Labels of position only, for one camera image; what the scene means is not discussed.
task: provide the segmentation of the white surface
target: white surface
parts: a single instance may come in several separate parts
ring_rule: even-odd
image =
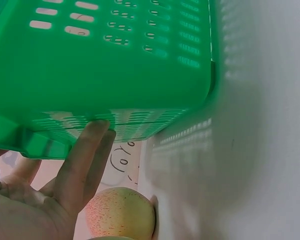
[[[148,141],[138,190],[159,240],[300,240],[300,0],[217,2],[215,95]]]

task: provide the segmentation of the ventilation hole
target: ventilation hole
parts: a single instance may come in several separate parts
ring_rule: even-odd
[[[181,24],[182,26],[184,26],[185,28],[187,28],[187,29],[190,29],[190,30],[195,31],[195,32],[200,32],[200,28],[199,28],[198,26],[193,25],[193,24],[191,24],[191,23],[189,23],[189,22],[186,22],[186,21],[180,21],[180,24]]]
[[[189,59],[189,58],[184,57],[184,56],[179,56],[177,59],[180,63],[182,63],[184,65],[187,65],[189,67],[200,68],[200,63],[195,61],[195,60]]]
[[[196,22],[200,22],[200,18],[196,15],[190,14],[190,13],[185,12],[185,11],[181,11],[180,13],[181,13],[182,16],[184,16],[188,19],[191,19],[191,20],[196,21]]]
[[[151,33],[151,32],[148,32],[145,34],[148,38],[150,39],[155,39],[155,34],[154,33]]]
[[[123,46],[128,46],[129,45],[129,40],[127,39],[122,39],[118,36],[113,36],[113,35],[106,35],[104,37],[104,40],[107,42],[117,44],[117,45],[123,45]]]
[[[57,15],[58,11],[55,9],[50,9],[50,8],[42,8],[42,7],[38,7],[35,12],[37,14],[46,14],[46,15]]]
[[[158,12],[157,10],[149,10],[149,12],[152,14],[152,15],[155,15],[159,18],[162,18],[162,19],[165,19],[165,20],[169,20],[170,19],[170,16],[167,15],[167,14],[164,14],[162,12]]]
[[[158,57],[162,57],[162,58],[165,58],[168,55],[166,51],[154,48],[150,45],[144,45],[143,49],[148,53],[152,53],[152,54],[154,54]]]
[[[113,10],[113,11],[111,11],[111,13],[113,15],[117,15],[117,16],[125,18],[125,19],[134,19],[135,18],[135,16],[133,16],[127,12],[121,12],[119,10]]]
[[[30,22],[30,27],[36,29],[50,29],[52,27],[52,23],[47,21],[32,20]]]
[[[153,21],[153,20],[148,20],[147,23],[150,25],[150,26],[156,26],[156,22]]]
[[[115,29],[118,29],[118,30],[121,30],[121,31],[127,31],[127,32],[132,31],[132,27],[124,25],[124,24],[120,24],[120,23],[117,23],[117,22],[114,22],[114,21],[108,22],[108,26],[110,28],[115,28]]]
[[[43,1],[48,3],[55,3],[55,4],[61,4],[64,2],[64,0],[43,0]]]
[[[79,36],[87,37],[90,35],[90,31],[88,29],[79,28],[79,27],[75,27],[75,26],[66,26],[64,30],[65,30],[65,32],[67,32],[69,34],[74,34],[74,35],[79,35]]]
[[[95,20],[95,18],[93,16],[88,16],[88,15],[79,14],[79,13],[71,13],[70,18],[88,22],[88,23],[92,23]]]
[[[152,26],[152,27],[156,27],[158,29],[161,29],[163,31],[169,31],[169,26],[167,25],[162,25],[162,24],[158,24],[156,21],[154,20],[148,20],[147,23]]]
[[[91,10],[97,10],[99,8],[99,6],[96,4],[92,4],[84,1],[77,1],[75,2],[75,5],[79,8],[91,9]]]
[[[124,6],[128,7],[128,8],[136,8],[137,7],[137,4],[132,3],[130,0],[128,0],[128,1],[114,0],[114,2],[116,4],[124,5]]]
[[[159,35],[155,35],[152,32],[147,32],[145,34],[149,39],[154,39],[160,43],[164,43],[167,44],[168,43],[168,38],[164,37],[164,36],[159,36]]]
[[[164,2],[158,1],[158,0],[151,0],[151,3],[166,9],[170,9],[170,6]]]
[[[184,50],[184,51],[186,51],[190,54],[194,54],[194,55],[197,55],[197,56],[200,55],[200,50],[198,48],[193,47],[193,46],[189,46],[187,44],[180,43],[179,48],[181,48],[182,50]]]

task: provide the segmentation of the hand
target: hand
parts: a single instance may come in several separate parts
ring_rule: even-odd
[[[0,240],[73,239],[78,213],[95,195],[116,137],[108,128],[107,121],[89,123],[57,176],[39,191],[30,186],[39,159],[22,158],[0,180]]]

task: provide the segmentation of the white wall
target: white wall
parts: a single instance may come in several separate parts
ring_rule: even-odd
[[[300,0],[216,9],[214,95],[147,142],[138,190],[159,240],[300,240]]]

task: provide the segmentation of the basket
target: basket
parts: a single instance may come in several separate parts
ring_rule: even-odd
[[[96,119],[145,140],[210,84],[208,0],[0,0],[0,148],[64,159]]]

